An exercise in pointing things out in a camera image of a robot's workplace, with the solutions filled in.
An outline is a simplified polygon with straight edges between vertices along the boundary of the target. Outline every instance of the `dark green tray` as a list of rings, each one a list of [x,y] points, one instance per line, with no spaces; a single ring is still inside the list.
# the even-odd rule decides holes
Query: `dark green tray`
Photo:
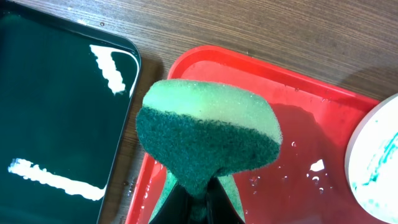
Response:
[[[0,0],[0,223],[96,223],[141,58]]]

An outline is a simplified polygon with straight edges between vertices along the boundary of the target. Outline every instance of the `sponge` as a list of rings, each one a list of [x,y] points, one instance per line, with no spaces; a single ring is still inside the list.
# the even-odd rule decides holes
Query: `sponge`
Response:
[[[144,149],[198,199],[212,177],[273,162],[282,143],[275,114],[261,96],[218,83],[155,83],[136,125]]]

